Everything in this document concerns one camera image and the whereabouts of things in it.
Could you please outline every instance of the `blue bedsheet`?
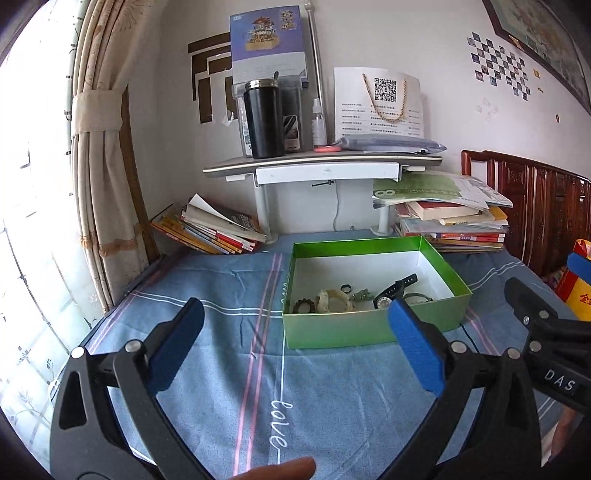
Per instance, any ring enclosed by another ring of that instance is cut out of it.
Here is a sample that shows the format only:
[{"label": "blue bedsheet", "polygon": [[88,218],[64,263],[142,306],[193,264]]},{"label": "blue bedsheet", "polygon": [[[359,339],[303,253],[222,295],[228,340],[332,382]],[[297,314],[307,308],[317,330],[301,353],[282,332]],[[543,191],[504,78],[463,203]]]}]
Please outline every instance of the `blue bedsheet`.
[{"label": "blue bedsheet", "polygon": [[[214,257],[187,250],[168,258],[105,319],[87,347],[109,352],[143,339],[189,297],[197,297],[205,306],[205,327],[158,400],[204,466],[222,479],[312,455],[315,478],[374,479],[409,440],[433,396],[421,388],[397,344],[286,347],[281,309],[290,251],[290,240],[282,239],[266,253]],[[512,276],[561,316],[574,318],[505,251],[445,258],[473,290],[464,326],[481,352],[497,355],[525,342],[527,331],[503,297],[504,282]],[[446,336],[471,346],[461,329]],[[130,445],[149,458],[117,389],[112,398]],[[461,447],[479,398],[475,391],[443,458]],[[538,392],[536,400],[545,434],[560,408]]]}]

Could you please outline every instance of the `window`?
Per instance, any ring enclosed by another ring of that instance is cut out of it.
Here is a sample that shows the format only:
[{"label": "window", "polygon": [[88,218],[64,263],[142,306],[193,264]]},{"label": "window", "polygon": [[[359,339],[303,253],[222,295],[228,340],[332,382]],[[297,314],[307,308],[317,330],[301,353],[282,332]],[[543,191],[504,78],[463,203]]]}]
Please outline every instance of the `window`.
[{"label": "window", "polygon": [[87,4],[50,0],[0,66],[0,407],[46,468],[51,388],[102,315],[80,246],[69,154]]}]

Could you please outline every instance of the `qr code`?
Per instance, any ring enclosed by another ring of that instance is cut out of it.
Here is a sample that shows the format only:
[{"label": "qr code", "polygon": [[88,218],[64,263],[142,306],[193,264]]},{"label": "qr code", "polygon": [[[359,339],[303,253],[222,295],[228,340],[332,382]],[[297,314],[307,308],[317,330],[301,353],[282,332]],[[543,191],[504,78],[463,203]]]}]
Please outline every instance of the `qr code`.
[{"label": "qr code", "polygon": [[396,80],[375,79],[374,85],[375,100],[383,102],[396,101]]}]

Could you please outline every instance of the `green box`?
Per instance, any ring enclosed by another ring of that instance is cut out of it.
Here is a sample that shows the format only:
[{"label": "green box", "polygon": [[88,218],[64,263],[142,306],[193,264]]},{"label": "green box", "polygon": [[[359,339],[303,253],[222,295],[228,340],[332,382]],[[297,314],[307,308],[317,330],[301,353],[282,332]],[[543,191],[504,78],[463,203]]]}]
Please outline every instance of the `green box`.
[{"label": "green box", "polygon": [[352,293],[367,288],[375,295],[412,273],[417,273],[419,280],[406,292],[424,293],[433,299],[408,299],[417,316],[442,332],[458,328],[472,292],[424,238],[294,244],[283,308],[288,347],[330,348],[396,341],[388,326],[387,311],[375,310],[371,302],[357,305],[359,310],[354,312],[292,313],[293,307],[302,298],[314,300],[320,290],[338,290],[342,284],[350,284]]}]

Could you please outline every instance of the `picture frame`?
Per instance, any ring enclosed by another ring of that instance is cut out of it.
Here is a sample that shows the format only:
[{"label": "picture frame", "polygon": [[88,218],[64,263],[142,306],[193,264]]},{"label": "picture frame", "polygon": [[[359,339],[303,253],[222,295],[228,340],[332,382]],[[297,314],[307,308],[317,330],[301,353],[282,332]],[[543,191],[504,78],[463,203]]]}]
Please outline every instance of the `picture frame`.
[{"label": "picture frame", "polygon": [[541,0],[482,0],[495,34],[540,63],[591,115],[589,86],[568,31]]}]

